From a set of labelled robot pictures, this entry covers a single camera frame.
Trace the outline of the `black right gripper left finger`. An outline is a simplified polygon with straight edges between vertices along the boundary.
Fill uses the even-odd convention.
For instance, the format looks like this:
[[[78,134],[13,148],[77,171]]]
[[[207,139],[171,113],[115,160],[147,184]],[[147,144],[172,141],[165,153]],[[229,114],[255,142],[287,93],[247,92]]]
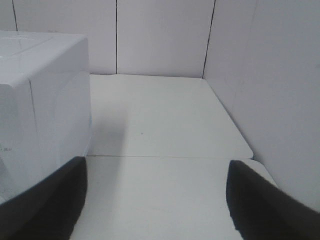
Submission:
[[[85,157],[75,157],[27,191],[1,204],[2,240],[69,240],[88,191]]]

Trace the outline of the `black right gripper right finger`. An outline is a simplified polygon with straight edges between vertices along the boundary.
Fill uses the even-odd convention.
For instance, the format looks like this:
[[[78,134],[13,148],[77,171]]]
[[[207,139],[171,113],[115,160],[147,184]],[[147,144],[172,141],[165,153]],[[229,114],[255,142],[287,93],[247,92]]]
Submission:
[[[245,240],[318,240],[320,214],[239,160],[229,163],[226,202]]]

